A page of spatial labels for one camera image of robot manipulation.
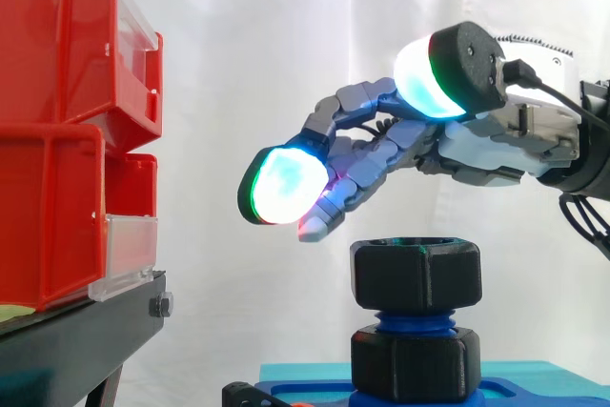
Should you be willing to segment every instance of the blue tray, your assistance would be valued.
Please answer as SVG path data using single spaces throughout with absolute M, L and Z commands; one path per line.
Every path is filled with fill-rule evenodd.
M 486 362 L 482 372 L 480 389 L 462 407 L 610 407 L 610 387 L 548 362 Z M 286 402 L 315 407 L 399 407 L 353 393 L 350 374 L 350 364 L 342 363 L 267 364 L 256 386 Z

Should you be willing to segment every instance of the yellow object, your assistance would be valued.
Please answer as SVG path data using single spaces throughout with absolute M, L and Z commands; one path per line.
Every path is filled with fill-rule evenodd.
M 0 305 L 0 323 L 16 316 L 31 315 L 35 311 L 36 309 L 23 305 Z

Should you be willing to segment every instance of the gray robotic finger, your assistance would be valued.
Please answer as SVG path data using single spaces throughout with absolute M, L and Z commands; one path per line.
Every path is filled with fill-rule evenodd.
M 315 205 L 301 218 L 298 238 L 317 242 L 366 202 L 397 168 L 414 167 L 416 158 L 430 151 L 436 125 L 402 120 L 371 142 L 339 137 L 329 161 L 335 178 Z

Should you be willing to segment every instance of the led light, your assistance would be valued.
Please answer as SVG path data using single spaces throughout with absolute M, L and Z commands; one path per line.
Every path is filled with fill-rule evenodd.
M 461 116 L 466 111 L 438 85 L 430 65 L 430 35 L 404 47 L 394 64 L 394 80 L 400 96 L 431 118 Z
M 256 215 L 267 223 L 297 221 L 324 191 L 324 164 L 299 148 L 275 148 L 260 166 L 252 187 Z

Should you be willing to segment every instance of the black clamp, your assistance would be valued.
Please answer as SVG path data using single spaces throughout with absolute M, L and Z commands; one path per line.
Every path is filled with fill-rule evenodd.
M 222 407 L 291 407 L 290 404 L 260 391 L 243 381 L 234 381 L 222 389 Z

